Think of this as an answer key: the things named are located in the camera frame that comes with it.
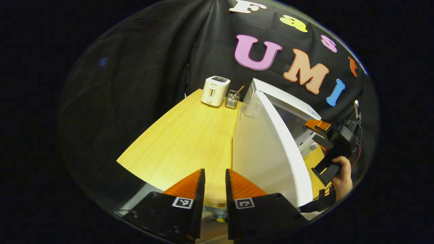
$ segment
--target utensil holder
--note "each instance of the utensil holder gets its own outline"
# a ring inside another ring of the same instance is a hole
[[[238,101],[240,100],[240,95],[235,95],[237,91],[229,90],[227,92],[226,104],[225,106],[230,109],[235,109],[237,107]]]

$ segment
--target finger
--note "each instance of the finger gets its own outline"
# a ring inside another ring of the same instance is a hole
[[[344,156],[339,156],[337,158],[334,158],[334,159],[332,159],[332,162],[339,163],[342,166],[350,166],[350,161],[348,160],[348,158],[346,158]]]

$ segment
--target pink letter u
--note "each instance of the pink letter u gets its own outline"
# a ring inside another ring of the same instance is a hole
[[[257,43],[258,39],[253,36],[246,35],[238,35],[238,44],[235,48],[235,59],[242,66],[245,66],[250,69],[256,70],[264,70],[268,69],[273,63],[274,57],[276,56],[277,51],[282,50],[280,45],[277,45],[272,42],[264,42],[264,45],[267,46],[265,51],[265,55],[261,61],[254,61],[250,59],[249,54],[252,49],[253,43]]]

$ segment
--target human hand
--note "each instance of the human hand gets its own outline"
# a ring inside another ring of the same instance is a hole
[[[344,198],[352,190],[351,164],[344,156],[334,158],[332,159],[332,162],[341,165],[339,173],[332,179],[332,184],[335,186],[336,190],[336,201],[338,201]]]

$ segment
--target blue letter i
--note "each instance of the blue letter i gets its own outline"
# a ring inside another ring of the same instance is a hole
[[[345,84],[337,79],[336,80],[336,86],[333,93],[326,99],[327,103],[331,106],[336,106],[336,100],[338,100],[339,95],[341,95],[342,91],[345,89]]]

